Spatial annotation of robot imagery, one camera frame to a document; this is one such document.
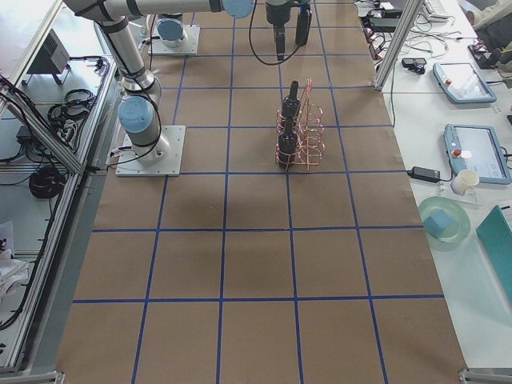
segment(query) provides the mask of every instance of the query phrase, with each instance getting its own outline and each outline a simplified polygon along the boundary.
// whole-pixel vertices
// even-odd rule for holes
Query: green plate
[[[438,235],[432,234],[426,228],[426,231],[429,234],[442,242],[461,242],[468,234],[470,234],[470,218],[467,216],[464,209],[453,200],[433,196],[432,198],[426,198],[423,200],[419,205],[418,210],[419,216],[422,218],[422,222],[427,220],[429,216],[438,210],[444,210],[445,213],[451,217],[454,221],[453,224]]]

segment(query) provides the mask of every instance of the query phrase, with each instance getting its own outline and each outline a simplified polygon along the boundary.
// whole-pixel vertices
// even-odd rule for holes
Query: white metal mounting plate
[[[185,126],[162,126],[162,135],[169,141],[170,148],[162,158],[152,164],[144,164],[137,160],[126,164],[119,164],[115,174],[117,176],[179,176],[182,165],[183,143],[185,141]],[[124,146],[131,146],[128,135],[125,137]],[[132,151],[122,152],[119,162],[129,161],[135,158]]]
[[[198,54],[199,26],[183,26],[188,36],[179,46],[165,46],[162,40],[153,40],[150,47],[150,54],[153,56],[184,56]]]

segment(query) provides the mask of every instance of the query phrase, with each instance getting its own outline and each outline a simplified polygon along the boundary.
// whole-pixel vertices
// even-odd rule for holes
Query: keyboard
[[[450,17],[441,0],[423,0],[422,9],[430,22],[446,22]]]

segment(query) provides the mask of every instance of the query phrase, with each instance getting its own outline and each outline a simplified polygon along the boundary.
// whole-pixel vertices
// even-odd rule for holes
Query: teal folder
[[[512,230],[499,206],[495,206],[480,224],[477,235],[512,303]]]

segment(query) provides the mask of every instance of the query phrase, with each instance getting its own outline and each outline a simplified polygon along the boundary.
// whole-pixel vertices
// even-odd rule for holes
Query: touchscreen
[[[506,178],[488,130],[457,126],[455,131],[461,149],[470,152],[470,157],[464,158],[468,170],[474,170],[481,178]]]
[[[460,99],[487,98],[490,93],[469,63],[442,64],[442,70],[451,80],[448,90]]]

